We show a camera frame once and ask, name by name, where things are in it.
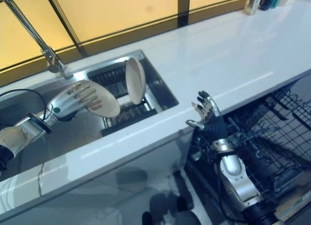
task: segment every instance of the white plate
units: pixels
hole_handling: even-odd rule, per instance
[[[126,63],[125,79],[131,101],[140,104],[146,90],[146,76],[141,63],[133,57]]]
[[[85,81],[84,83],[95,89],[94,95],[98,97],[97,100],[87,106],[88,111],[101,117],[116,117],[120,114],[119,103],[113,94],[98,83],[92,81]]]

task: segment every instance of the glossy surface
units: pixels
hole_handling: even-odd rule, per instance
[[[283,7],[254,16],[233,12],[69,64],[77,72],[142,49],[179,105],[47,162],[49,170],[41,178],[53,184],[47,184],[44,195],[95,177],[143,155],[153,143],[187,130],[186,120],[199,119],[191,102],[202,89],[226,113],[310,73],[310,17],[311,0],[288,0]],[[0,92],[55,80],[55,75],[44,72]],[[1,198],[10,201],[13,195],[27,195],[0,208],[0,213],[15,213],[12,209],[18,205],[42,198],[37,190],[31,193],[40,169],[37,166],[0,182]]]

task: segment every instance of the dishwasher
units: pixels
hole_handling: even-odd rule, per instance
[[[306,76],[224,115],[228,141],[264,200],[285,224],[309,224],[299,219],[306,217],[311,201],[310,80]],[[219,224],[224,211],[219,206],[215,161],[210,140],[195,129],[185,171],[203,205],[212,203],[217,208],[206,210]],[[239,215],[229,198],[223,198],[223,205],[226,218]]]

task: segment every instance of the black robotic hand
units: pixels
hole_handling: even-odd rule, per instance
[[[200,129],[211,141],[226,138],[226,125],[216,103],[205,91],[199,91],[198,101],[202,105],[197,105],[203,119],[199,122],[187,120],[186,124],[193,128]]]

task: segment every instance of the black cable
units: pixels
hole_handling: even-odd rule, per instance
[[[242,223],[242,224],[245,224],[246,221],[244,220],[239,220],[239,219],[233,219],[233,218],[230,218],[227,213],[225,212],[225,209],[223,207],[223,203],[222,203],[222,194],[220,193],[221,191],[221,179],[220,179],[220,169],[219,169],[219,165],[220,165],[220,161],[217,162],[217,171],[218,171],[218,190],[217,190],[217,194],[218,194],[218,201],[219,201],[219,207],[220,207],[220,210],[222,211],[223,215],[225,216],[226,219],[232,221],[232,222],[236,222],[236,223]]]
[[[43,96],[39,92],[36,92],[35,90],[31,90],[31,89],[13,89],[13,90],[9,90],[9,91],[6,91],[6,92],[0,94],[0,97],[3,95],[9,94],[11,92],[15,92],[15,91],[30,91],[30,92],[37,94],[40,97],[40,99],[42,100],[42,102],[44,104],[43,119],[42,119],[44,121],[46,118],[48,107],[47,107],[47,103],[45,102],[45,99],[43,98]]]

